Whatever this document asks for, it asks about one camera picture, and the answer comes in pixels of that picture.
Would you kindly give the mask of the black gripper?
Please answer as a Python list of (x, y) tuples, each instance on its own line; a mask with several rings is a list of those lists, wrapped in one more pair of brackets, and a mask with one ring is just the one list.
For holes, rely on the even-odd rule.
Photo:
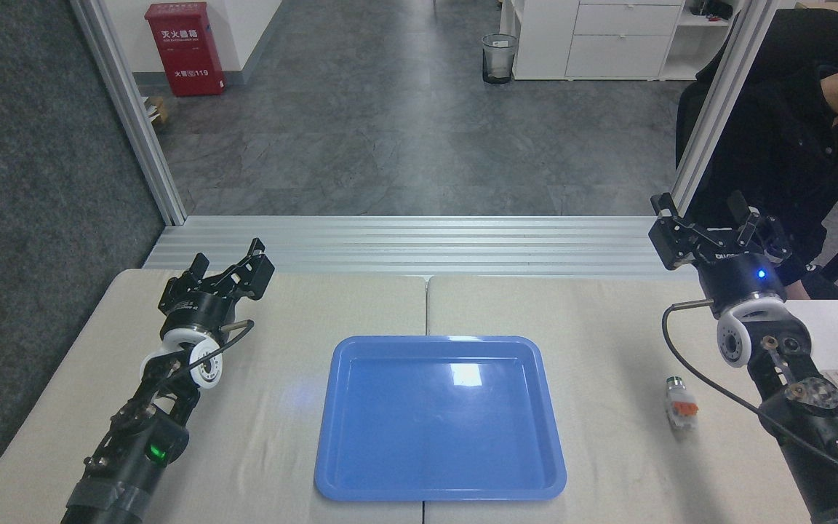
[(679, 216), (668, 192), (652, 195), (650, 202), (656, 218), (648, 237), (663, 266), (675, 271), (679, 266), (695, 264), (703, 294), (713, 301), (709, 311), (715, 317), (756, 298), (787, 299), (772, 264), (789, 259), (794, 249), (774, 215), (759, 211), (748, 204), (740, 191), (733, 191), (727, 199), (735, 223), (731, 245), (741, 253), (716, 258), (726, 249), (721, 231), (703, 228)]
[(223, 273), (205, 278), (205, 292), (201, 285), (209, 259), (197, 253), (189, 269), (169, 279), (161, 294), (159, 309), (166, 319), (160, 338), (179, 328), (224, 338), (223, 326), (235, 321), (236, 302), (240, 298), (259, 301), (265, 295), (275, 273), (265, 249), (260, 238), (254, 238), (245, 258)]

